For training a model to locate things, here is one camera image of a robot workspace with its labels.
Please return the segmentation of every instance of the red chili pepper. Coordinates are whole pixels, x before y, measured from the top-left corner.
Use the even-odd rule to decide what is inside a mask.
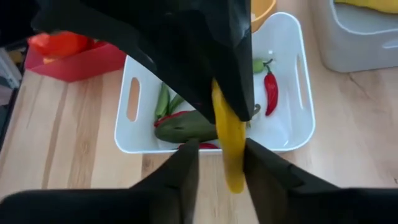
[[[215,144],[212,143],[200,143],[199,144],[199,149],[219,149],[220,147],[216,146]]]
[[[274,74],[272,74],[269,66],[267,65],[268,73],[264,78],[264,86],[267,92],[268,105],[266,110],[266,116],[269,116],[276,108],[278,104],[278,85]]]
[[[186,112],[189,112],[189,111],[180,111],[180,112],[175,113],[175,114],[171,114],[171,115],[168,115],[168,116],[164,116],[163,118],[160,118],[159,120],[157,120],[157,121],[154,123],[154,126],[155,126],[155,128],[156,128],[156,127],[158,127],[161,123],[163,123],[165,120],[167,120],[167,119],[169,119],[169,118],[174,118],[174,117],[179,116],[179,115],[181,115],[181,114],[184,114],[184,113],[186,113]]]

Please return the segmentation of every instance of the bin handle hole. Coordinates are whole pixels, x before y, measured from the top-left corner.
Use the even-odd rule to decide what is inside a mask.
[[[129,118],[130,121],[136,121],[137,119],[139,89],[140,89],[140,84],[138,79],[133,78],[131,80],[129,101],[127,105],[127,118]]]

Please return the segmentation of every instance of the red object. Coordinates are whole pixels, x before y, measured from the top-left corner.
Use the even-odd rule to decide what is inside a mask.
[[[212,143],[200,143],[199,149],[219,149],[219,147]]]
[[[181,115],[181,114],[184,114],[184,113],[186,113],[186,112],[189,112],[189,111],[180,111],[180,112],[175,113],[175,114],[171,114],[171,115],[168,115],[168,116],[164,116],[163,118],[160,118],[159,120],[157,120],[157,121],[154,123],[154,126],[155,126],[155,128],[156,128],[156,127],[158,127],[161,123],[163,123],[165,120],[167,120],[167,119],[169,119],[169,118],[174,118],[174,117],[179,116],[179,115]]]
[[[90,39],[69,31],[58,34],[37,34],[28,39],[29,47],[47,58],[63,58],[87,49]]]
[[[106,44],[44,64],[43,56],[29,48],[25,69],[66,82],[84,80],[123,68],[126,54],[117,47]]]
[[[278,85],[274,74],[272,74],[269,66],[267,65],[268,73],[264,78],[264,86],[267,92],[268,105],[266,110],[266,116],[269,116],[276,108],[278,104]]]

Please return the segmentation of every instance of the green chili pepper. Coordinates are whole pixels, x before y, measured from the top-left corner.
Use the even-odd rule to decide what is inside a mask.
[[[170,93],[169,87],[166,83],[162,83],[160,86],[159,97],[157,99],[155,109],[155,120],[163,118],[167,114],[167,108],[169,107]]]
[[[174,113],[175,109],[177,109],[177,107],[180,106],[180,104],[182,104],[184,101],[184,98],[176,94],[169,104],[168,114]]]

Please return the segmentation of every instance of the pepper stem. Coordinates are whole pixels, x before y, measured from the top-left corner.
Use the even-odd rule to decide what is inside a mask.
[[[267,67],[267,73],[271,73],[271,69],[269,68],[269,66],[268,65],[266,65],[266,67]]]
[[[267,66],[267,65],[269,65],[273,60],[274,60],[274,59],[271,58],[271,59],[269,59],[268,61],[263,62],[262,64],[263,64],[264,66]]]

